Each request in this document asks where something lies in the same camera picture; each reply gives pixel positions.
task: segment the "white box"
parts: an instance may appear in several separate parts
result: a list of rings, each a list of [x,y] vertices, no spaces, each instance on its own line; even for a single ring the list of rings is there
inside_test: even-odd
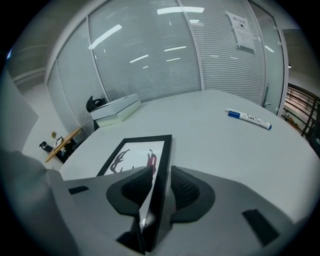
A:
[[[90,114],[93,120],[109,117],[117,114],[118,112],[137,102],[138,100],[139,98],[137,94],[125,96],[92,110]]]
[[[121,123],[140,107],[141,107],[141,102],[140,100],[138,100],[135,103],[131,104],[130,106],[127,106],[125,109],[121,110],[117,114],[97,119],[96,123],[99,125],[99,127]]]

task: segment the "white table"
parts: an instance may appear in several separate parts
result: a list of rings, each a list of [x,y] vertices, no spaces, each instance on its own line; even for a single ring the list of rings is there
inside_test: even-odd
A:
[[[232,118],[227,108],[261,118],[272,129]],[[266,109],[218,90],[144,103],[124,122],[95,131],[60,173],[64,180],[95,177],[122,139],[167,134],[172,134],[170,166],[241,182],[294,222],[310,213],[318,197],[320,160],[305,139]]]

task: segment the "white wall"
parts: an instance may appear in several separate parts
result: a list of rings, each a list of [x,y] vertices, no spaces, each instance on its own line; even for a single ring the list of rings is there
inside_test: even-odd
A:
[[[5,68],[0,77],[0,147],[21,152],[37,119]]]
[[[289,69],[289,83],[299,86],[320,97],[320,78]]]
[[[47,169],[59,171],[62,163],[56,157],[45,163],[49,153],[39,147],[43,141],[53,147],[55,143],[55,140],[51,138],[53,131],[57,133],[57,138],[68,135],[54,108],[48,89],[44,83],[41,83],[31,88],[21,89],[20,92],[39,116],[25,142],[22,153],[39,160]]]

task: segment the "metal railing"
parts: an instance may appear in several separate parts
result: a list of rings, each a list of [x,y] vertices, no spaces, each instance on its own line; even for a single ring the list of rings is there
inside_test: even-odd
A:
[[[320,98],[306,89],[289,83],[285,103],[290,105],[291,109],[295,110],[292,111],[285,108],[285,111],[295,119],[299,120],[304,127],[299,127],[292,117],[288,118],[288,116],[283,113],[281,117],[292,125],[302,137],[306,136],[316,122]]]

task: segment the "window blinds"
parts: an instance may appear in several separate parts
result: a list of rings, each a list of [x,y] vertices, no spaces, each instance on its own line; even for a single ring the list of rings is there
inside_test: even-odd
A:
[[[77,122],[75,115],[72,113],[66,96],[62,90],[56,63],[54,63],[52,67],[48,78],[47,87],[56,113],[58,114],[68,133],[72,133],[79,127],[79,123]]]
[[[85,132],[94,132],[94,123],[86,104],[93,99],[104,98],[91,56],[88,24],[82,22],[64,44],[57,58],[57,67],[65,96]]]
[[[265,90],[265,57],[254,14],[245,0],[181,0],[188,11],[199,49],[205,90],[217,89],[261,104]],[[239,48],[227,12],[246,18],[255,51]]]
[[[175,0],[110,1],[88,18],[110,100],[138,94],[146,102],[201,89],[195,46]]]

